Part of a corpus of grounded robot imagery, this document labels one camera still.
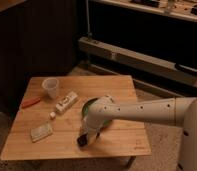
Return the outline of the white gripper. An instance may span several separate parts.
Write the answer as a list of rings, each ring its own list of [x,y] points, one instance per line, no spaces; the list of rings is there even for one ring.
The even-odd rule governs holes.
[[[87,146],[94,143],[100,136],[99,132],[87,133],[83,128],[80,129],[79,133],[79,145]]]

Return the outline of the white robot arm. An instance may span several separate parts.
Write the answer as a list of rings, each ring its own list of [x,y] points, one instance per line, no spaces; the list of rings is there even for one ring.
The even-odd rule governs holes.
[[[182,139],[176,171],[197,171],[197,97],[119,104],[105,95],[85,107],[87,114],[77,138],[80,147],[88,145],[92,136],[98,137],[104,123],[114,119],[178,126]]]

